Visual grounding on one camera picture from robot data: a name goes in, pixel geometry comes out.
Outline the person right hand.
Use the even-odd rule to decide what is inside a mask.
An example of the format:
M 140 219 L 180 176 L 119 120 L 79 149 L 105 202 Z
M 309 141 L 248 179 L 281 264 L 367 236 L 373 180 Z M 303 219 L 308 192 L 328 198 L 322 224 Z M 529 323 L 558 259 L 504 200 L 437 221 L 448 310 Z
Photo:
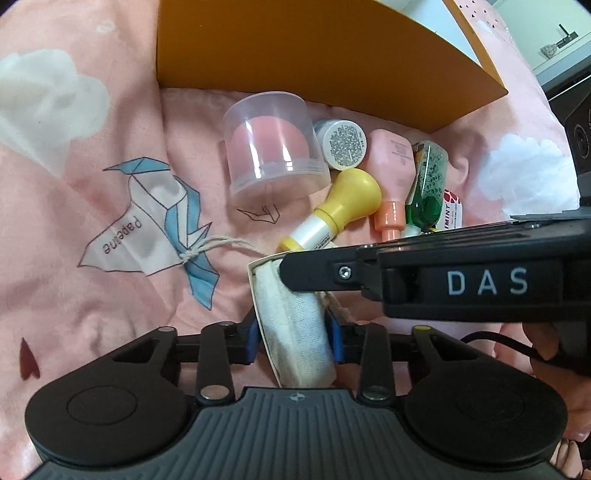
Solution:
M 558 351 L 558 332 L 551 324 L 502 324 L 500 332 L 525 344 L 530 344 L 544 359 L 552 359 Z M 586 466 L 581 459 L 580 446 L 590 438 L 590 379 L 570 370 L 544 362 L 528 360 L 504 346 L 495 348 L 495 355 L 510 365 L 546 382 L 563 398 L 568 412 L 563 439 L 555 448 L 551 464 L 571 479 L 590 478 L 590 460 Z

